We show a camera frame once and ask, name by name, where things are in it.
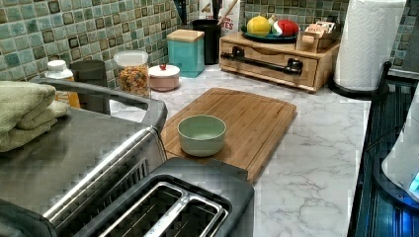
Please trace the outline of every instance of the ceramic bowl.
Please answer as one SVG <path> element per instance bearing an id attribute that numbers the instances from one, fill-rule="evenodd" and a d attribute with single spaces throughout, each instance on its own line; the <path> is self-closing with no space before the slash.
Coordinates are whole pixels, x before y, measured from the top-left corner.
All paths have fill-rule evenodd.
<path id="1" fill-rule="evenodd" d="M 193 156 L 211 156 L 224 145 L 226 125 L 219 118 L 200 115 L 179 122 L 178 133 L 182 149 Z"/>

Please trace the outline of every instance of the teal canister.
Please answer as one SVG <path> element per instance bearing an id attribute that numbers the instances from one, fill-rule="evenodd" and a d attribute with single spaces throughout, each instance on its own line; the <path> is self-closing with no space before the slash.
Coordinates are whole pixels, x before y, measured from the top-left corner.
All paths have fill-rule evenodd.
<path id="1" fill-rule="evenodd" d="M 169 63 L 180 68 L 180 76 L 195 78 L 204 71 L 204 32 L 177 30 L 167 44 Z"/>

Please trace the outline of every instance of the green mosaic tile backsplash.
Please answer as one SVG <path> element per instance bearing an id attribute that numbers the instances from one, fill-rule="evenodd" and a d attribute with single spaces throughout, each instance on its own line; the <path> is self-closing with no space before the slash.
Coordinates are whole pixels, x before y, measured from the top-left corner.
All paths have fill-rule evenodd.
<path id="1" fill-rule="evenodd" d="M 31 79 L 54 59 L 99 59 L 115 87 L 117 52 L 139 49 L 150 64 L 167 62 L 166 35 L 179 27 L 173 1 L 0 0 L 0 80 Z"/>
<path id="2" fill-rule="evenodd" d="M 418 9 L 408 0 L 391 53 L 401 67 Z M 199 0 L 187 0 L 188 22 L 198 17 Z M 345 22 L 349 0 L 241 0 L 240 26 L 252 17 L 276 14 L 308 24 L 337 16 Z M 182 26 L 173 0 L 0 0 L 0 80 L 28 80 L 50 60 L 70 64 L 104 60 L 108 85 L 115 87 L 113 56 L 140 49 L 151 65 L 168 61 L 166 36 Z"/>

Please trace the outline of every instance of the yellow fruit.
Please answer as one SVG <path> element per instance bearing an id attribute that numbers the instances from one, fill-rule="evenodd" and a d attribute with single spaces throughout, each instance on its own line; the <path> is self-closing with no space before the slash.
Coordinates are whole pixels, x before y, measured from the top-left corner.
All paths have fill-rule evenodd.
<path id="1" fill-rule="evenodd" d="M 251 35 L 265 37 L 270 30 L 271 25 L 268 19 L 261 16 L 254 17 L 247 23 L 247 32 Z"/>

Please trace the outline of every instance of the marble countertop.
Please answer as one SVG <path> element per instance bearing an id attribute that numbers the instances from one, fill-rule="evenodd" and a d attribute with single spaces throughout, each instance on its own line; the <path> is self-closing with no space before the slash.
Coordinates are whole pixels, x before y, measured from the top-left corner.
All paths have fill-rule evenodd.
<path id="1" fill-rule="evenodd" d="M 219 87 L 296 105 L 297 115 L 255 188 L 254 236 L 346 236 L 370 102 L 322 88 L 315 94 L 207 66 L 181 78 L 175 91 L 151 93 L 175 115 L 206 90 Z M 111 103 L 113 115 L 141 121 L 135 108 Z"/>

